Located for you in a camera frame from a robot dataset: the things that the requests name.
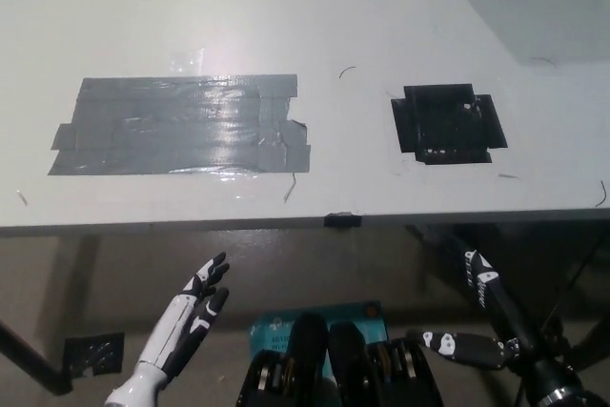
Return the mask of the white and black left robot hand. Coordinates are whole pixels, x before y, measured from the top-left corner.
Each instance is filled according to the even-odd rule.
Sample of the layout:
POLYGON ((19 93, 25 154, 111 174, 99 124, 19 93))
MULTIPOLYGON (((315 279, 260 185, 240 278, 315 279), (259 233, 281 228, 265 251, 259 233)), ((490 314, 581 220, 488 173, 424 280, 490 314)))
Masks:
POLYGON ((157 321, 132 375, 110 393, 106 406, 158 404, 159 393, 180 375, 225 305, 229 290, 216 284, 229 269, 222 252, 189 279, 157 321))

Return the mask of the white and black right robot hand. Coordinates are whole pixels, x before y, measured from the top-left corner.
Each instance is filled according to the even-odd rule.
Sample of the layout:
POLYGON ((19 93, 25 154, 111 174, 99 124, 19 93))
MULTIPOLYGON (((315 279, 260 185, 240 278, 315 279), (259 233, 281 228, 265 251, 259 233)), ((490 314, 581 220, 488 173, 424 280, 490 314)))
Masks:
POLYGON ((541 331, 504 287, 499 272, 477 250, 456 251, 460 278, 489 318, 494 337, 410 330, 406 340, 457 364, 484 370, 509 369, 525 376, 546 356, 541 331))

